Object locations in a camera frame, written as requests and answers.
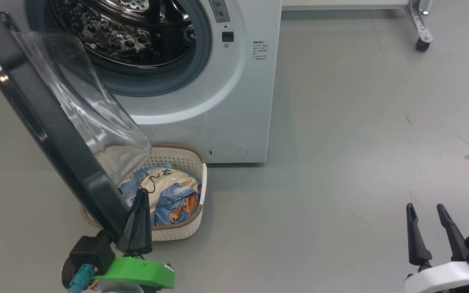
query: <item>washing machine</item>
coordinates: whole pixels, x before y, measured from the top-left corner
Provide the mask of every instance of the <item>washing machine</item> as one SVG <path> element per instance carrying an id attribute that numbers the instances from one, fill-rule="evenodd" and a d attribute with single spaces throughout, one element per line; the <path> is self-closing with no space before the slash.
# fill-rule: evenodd
<path id="1" fill-rule="evenodd" d="M 0 0 L 20 31 L 64 30 L 153 142 L 266 161 L 281 0 Z"/>

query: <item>laundry basket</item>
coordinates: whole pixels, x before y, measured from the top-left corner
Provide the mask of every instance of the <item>laundry basket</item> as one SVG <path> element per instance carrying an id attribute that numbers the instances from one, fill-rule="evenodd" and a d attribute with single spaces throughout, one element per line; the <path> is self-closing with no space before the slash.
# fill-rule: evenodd
<path id="1" fill-rule="evenodd" d="M 175 241 L 188 238 L 198 230 L 202 221 L 202 209 L 207 187 L 207 167 L 205 159 L 197 150 L 190 146 L 155 143 L 153 144 L 153 150 L 149 158 L 135 171 L 156 167 L 163 163 L 171 163 L 175 169 L 198 178 L 202 182 L 202 192 L 197 209 L 187 221 L 174 225 L 152 226 L 151 237 L 153 241 Z M 83 206 L 81 206 L 81 214 L 88 224 L 99 227 L 90 215 L 88 215 L 88 212 Z"/>

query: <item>metal leg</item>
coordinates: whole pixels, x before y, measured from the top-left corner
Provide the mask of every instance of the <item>metal leg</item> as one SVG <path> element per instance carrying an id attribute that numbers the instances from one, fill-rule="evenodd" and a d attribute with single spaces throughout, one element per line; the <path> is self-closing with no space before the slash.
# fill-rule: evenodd
<path id="1" fill-rule="evenodd" d="M 419 34 L 419 40 L 417 41 L 415 48 L 419 52 L 425 52 L 428 50 L 430 43 L 432 43 L 434 39 L 428 28 L 426 28 L 421 17 L 421 0 L 409 0 L 408 5 L 406 6 L 406 13 L 408 14 L 410 22 Z"/>
<path id="2" fill-rule="evenodd" d="M 432 2 L 434 0 L 424 0 L 423 5 L 421 5 L 421 14 L 422 15 L 429 15 L 430 14 L 430 8 L 432 7 Z"/>

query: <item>gray floor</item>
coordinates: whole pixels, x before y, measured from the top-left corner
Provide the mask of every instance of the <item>gray floor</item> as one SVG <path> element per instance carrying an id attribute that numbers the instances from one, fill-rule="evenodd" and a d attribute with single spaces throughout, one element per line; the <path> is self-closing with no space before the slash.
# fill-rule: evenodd
<path id="1" fill-rule="evenodd" d="M 432 265 L 449 261 L 435 206 L 469 235 L 469 2 L 432 9 L 425 54 L 402 11 L 283 16 L 268 162 L 212 168 L 199 231 L 155 245 L 173 292 L 403 292 L 409 202 Z M 0 196 L 0 292 L 62 292 L 60 265 L 95 230 L 2 109 L 16 129 L 0 122 L 0 190 L 16 196 Z"/>

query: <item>garment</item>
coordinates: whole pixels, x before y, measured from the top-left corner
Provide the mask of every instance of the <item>garment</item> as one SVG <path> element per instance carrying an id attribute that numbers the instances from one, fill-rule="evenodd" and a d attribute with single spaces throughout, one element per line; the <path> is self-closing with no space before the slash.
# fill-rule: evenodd
<path id="1" fill-rule="evenodd" d="M 121 190 L 129 206 L 139 188 L 148 191 L 151 224 L 154 226 L 182 223 L 193 215 L 199 204 L 200 182 L 173 169 L 171 164 L 138 170 L 132 180 L 123 183 Z"/>

